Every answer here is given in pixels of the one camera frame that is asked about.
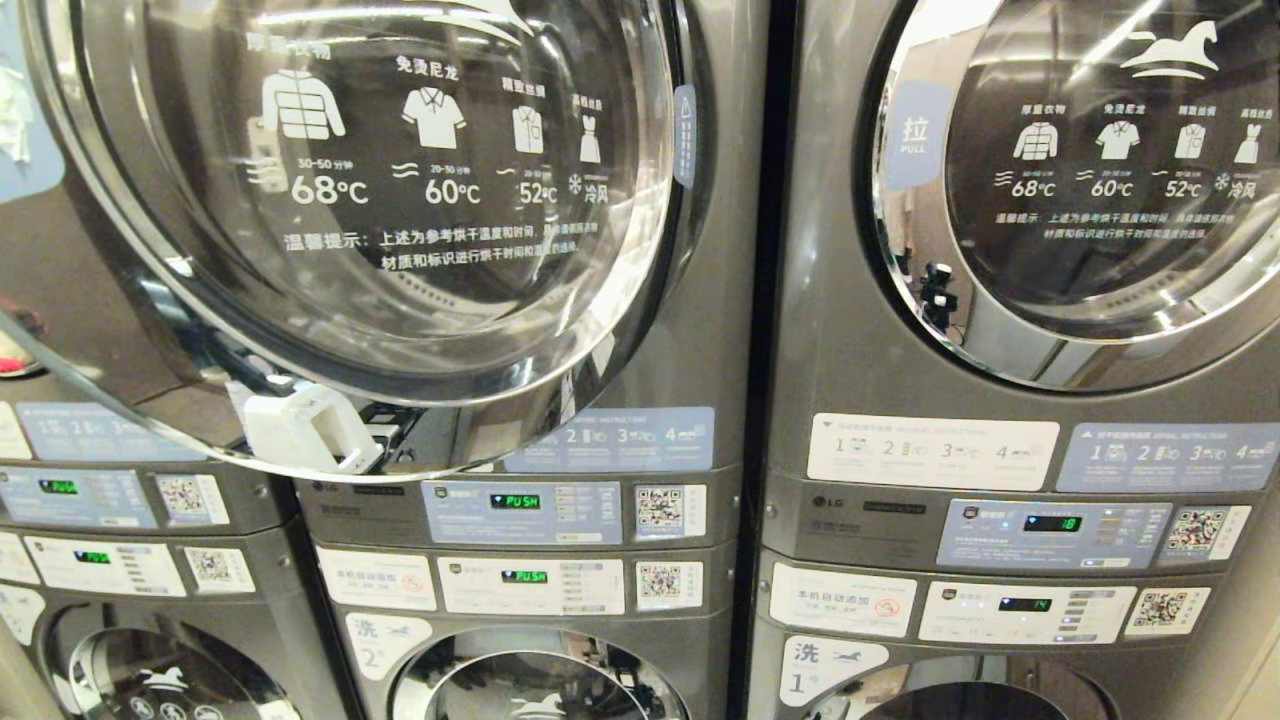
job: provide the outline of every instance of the dryer door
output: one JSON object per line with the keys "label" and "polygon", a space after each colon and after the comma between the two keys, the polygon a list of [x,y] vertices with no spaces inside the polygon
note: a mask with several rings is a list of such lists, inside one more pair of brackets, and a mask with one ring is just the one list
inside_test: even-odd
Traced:
{"label": "dryer door", "polygon": [[445,638],[406,667],[393,692],[393,720],[689,720],[654,667],[605,641],[545,628]]}
{"label": "dryer door", "polygon": [[[690,242],[673,178],[676,101],[692,101],[667,3],[26,10],[64,149],[111,223],[69,277],[40,270],[70,241],[28,243],[0,287],[123,293],[50,323],[36,355],[224,459],[342,479],[504,455],[617,374]],[[6,222],[31,223],[15,208]],[[118,325],[141,332],[102,337]],[[170,377],[137,382],[156,354]]]}
{"label": "dryer door", "polygon": [[982,372],[1199,369],[1280,316],[1277,73],[1271,3],[922,0],[855,170],[873,252]]}

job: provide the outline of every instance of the shirt icon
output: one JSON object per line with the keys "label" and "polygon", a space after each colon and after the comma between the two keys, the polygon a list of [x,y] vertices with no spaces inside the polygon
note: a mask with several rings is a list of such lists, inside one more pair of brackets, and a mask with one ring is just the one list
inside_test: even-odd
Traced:
{"label": "shirt icon", "polygon": [[516,151],[540,155],[543,152],[543,115],[529,105],[511,111]]}
{"label": "shirt icon", "polygon": [[407,123],[417,123],[417,143],[422,147],[457,150],[457,131],[467,127],[457,101],[434,87],[410,92],[401,117]]}
{"label": "shirt icon", "polygon": [[1103,160],[1128,160],[1129,149],[1140,142],[1138,126],[1129,120],[1116,120],[1102,128],[1096,142],[1102,146]]}
{"label": "shirt icon", "polygon": [[284,137],[329,140],[347,135],[338,101],[323,79],[306,70],[278,70],[262,81],[262,127]]}
{"label": "shirt icon", "polygon": [[1057,158],[1057,128],[1051,123],[1032,123],[1018,135],[1014,158],[1044,160]]}
{"label": "shirt icon", "polygon": [[1174,149],[1174,158],[1179,160],[1196,160],[1203,149],[1204,126],[1192,123],[1183,126],[1183,129],[1178,131],[1178,147]]}

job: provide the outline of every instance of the qr code sticker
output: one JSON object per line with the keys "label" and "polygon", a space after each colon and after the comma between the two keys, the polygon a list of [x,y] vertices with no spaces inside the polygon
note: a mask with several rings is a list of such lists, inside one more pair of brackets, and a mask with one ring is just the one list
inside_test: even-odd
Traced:
{"label": "qr code sticker", "polygon": [[1225,510],[1183,510],[1169,532],[1167,546],[1170,550],[1211,548],[1225,520]]}
{"label": "qr code sticker", "polygon": [[685,524],[684,488],[640,488],[636,497],[636,525],[640,528],[680,528]]}

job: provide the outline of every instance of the clothing icon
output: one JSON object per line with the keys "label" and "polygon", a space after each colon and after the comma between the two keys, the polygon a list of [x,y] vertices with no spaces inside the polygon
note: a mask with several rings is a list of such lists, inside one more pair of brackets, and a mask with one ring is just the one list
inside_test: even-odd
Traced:
{"label": "clothing icon", "polygon": [[543,152],[543,115],[529,105],[521,105],[511,111],[513,132],[516,133],[516,151],[541,155]]}
{"label": "clothing icon", "polygon": [[417,143],[422,147],[457,150],[457,131],[467,127],[457,101],[434,87],[410,92],[401,117],[407,123],[417,123]]}
{"label": "clothing icon", "polygon": [[1181,40],[1161,38],[1156,33],[1143,31],[1129,33],[1129,40],[1146,40],[1151,45],[1140,55],[1129,58],[1120,64],[1121,68],[1140,68],[1143,65],[1165,65],[1139,70],[1133,77],[1188,77],[1204,79],[1204,76],[1185,68],[1171,68],[1170,63],[1192,64],[1211,70],[1217,69],[1217,63],[1204,54],[1206,42],[1217,42],[1217,26],[1213,20],[1203,20],[1193,26]]}
{"label": "clothing icon", "polygon": [[1129,120],[1116,120],[1102,128],[1097,143],[1102,146],[1103,160],[1128,160],[1129,149],[1140,142],[1138,126]]}
{"label": "clothing icon", "polygon": [[298,140],[347,135],[333,91],[306,70],[278,70],[262,81],[262,127]]}
{"label": "clothing icon", "polygon": [[1057,158],[1057,128],[1051,123],[1032,123],[1018,135],[1014,158],[1044,160]]}
{"label": "clothing icon", "polygon": [[595,137],[595,118],[582,115],[582,150],[577,159],[584,163],[600,161],[600,141]]}
{"label": "clothing icon", "polygon": [[0,67],[0,152],[31,163],[31,126],[36,122],[31,91],[18,70]]}
{"label": "clothing icon", "polygon": [[1178,147],[1174,149],[1174,158],[1179,160],[1196,160],[1203,149],[1204,126],[1192,123],[1183,126],[1183,129],[1178,131]]}
{"label": "clothing icon", "polygon": [[1240,149],[1235,151],[1235,161],[1253,165],[1258,161],[1258,136],[1262,135],[1262,126],[1249,124],[1244,131],[1244,140]]}

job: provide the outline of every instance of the blue instruction label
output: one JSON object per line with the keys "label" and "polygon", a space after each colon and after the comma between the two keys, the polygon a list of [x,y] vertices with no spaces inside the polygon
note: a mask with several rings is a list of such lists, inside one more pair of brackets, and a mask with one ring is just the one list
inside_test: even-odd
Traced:
{"label": "blue instruction label", "polygon": [[0,3],[0,202],[44,192],[64,170],[27,69],[18,4]]}
{"label": "blue instruction label", "polygon": [[19,402],[18,420],[40,460],[196,462],[205,459],[95,402]]}
{"label": "blue instruction label", "polygon": [[591,409],[504,464],[516,473],[709,470],[714,445],[712,407]]}

